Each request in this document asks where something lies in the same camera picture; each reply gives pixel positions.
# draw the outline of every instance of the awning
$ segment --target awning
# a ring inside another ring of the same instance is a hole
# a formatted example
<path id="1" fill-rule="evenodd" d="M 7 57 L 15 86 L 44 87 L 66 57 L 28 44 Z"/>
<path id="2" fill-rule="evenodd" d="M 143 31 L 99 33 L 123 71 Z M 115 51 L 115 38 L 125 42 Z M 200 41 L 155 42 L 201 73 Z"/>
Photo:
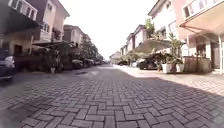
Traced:
<path id="1" fill-rule="evenodd" d="M 180 25 L 196 33 L 213 33 L 216 35 L 224 34 L 224 0 L 216 3 L 212 8 L 201 11 L 200 13 L 187 19 Z"/>
<path id="2" fill-rule="evenodd" d="M 69 43 L 69 42 L 43 42 L 43 43 L 35 43 L 33 45 L 45 47 L 45 48 L 51 48 L 51 47 L 53 48 L 53 47 L 61 46 L 61 45 L 75 47 L 75 45 L 73 43 Z"/>
<path id="3" fill-rule="evenodd" d="M 152 50 L 162 50 L 164 48 L 170 48 L 171 42 L 166 40 L 147 40 L 141 43 L 135 48 L 135 52 L 151 53 Z"/>
<path id="4" fill-rule="evenodd" d="M 0 34 L 7 35 L 38 26 L 32 19 L 0 2 Z"/>

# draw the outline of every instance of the balcony railing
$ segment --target balcony railing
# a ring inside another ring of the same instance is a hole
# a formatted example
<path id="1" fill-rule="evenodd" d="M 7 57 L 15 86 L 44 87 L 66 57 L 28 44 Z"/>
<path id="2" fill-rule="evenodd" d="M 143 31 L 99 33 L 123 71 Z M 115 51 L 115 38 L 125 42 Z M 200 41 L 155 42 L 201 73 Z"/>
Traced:
<path id="1" fill-rule="evenodd" d="M 212 8 L 221 1 L 223 0 L 192 0 L 183 8 L 185 18 L 187 19 L 205 9 Z"/>
<path id="2" fill-rule="evenodd" d="M 9 6 L 18 12 L 26 15 L 32 20 L 36 20 L 38 10 L 25 0 L 9 0 Z"/>

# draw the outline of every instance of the plant pot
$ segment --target plant pot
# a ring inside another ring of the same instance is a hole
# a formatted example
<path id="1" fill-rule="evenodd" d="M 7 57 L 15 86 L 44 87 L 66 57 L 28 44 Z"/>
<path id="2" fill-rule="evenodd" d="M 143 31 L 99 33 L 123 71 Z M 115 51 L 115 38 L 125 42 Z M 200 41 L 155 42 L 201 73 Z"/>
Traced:
<path id="1" fill-rule="evenodd" d="M 172 64 L 162 64 L 163 73 L 170 73 L 172 69 Z"/>
<path id="2" fill-rule="evenodd" d="M 184 72 L 184 64 L 176 64 L 177 72 Z"/>

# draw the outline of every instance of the sky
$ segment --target sky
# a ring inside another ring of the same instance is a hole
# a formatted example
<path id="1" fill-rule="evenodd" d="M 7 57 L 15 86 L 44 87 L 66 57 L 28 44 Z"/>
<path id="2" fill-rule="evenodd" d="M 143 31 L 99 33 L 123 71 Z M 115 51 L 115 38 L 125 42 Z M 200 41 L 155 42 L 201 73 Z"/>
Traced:
<path id="1" fill-rule="evenodd" d="M 65 24 L 79 26 L 90 36 L 99 53 L 108 59 L 126 44 L 128 35 L 147 14 L 156 0 L 60 0 L 71 15 Z"/>

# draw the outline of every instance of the residential street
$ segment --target residential street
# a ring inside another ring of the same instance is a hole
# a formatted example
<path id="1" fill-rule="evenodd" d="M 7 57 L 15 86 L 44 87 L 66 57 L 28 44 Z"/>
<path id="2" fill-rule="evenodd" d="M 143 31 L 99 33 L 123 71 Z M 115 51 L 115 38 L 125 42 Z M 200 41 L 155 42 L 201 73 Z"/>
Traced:
<path id="1" fill-rule="evenodd" d="M 22 73 L 0 87 L 0 128 L 224 128 L 223 83 L 111 65 Z"/>

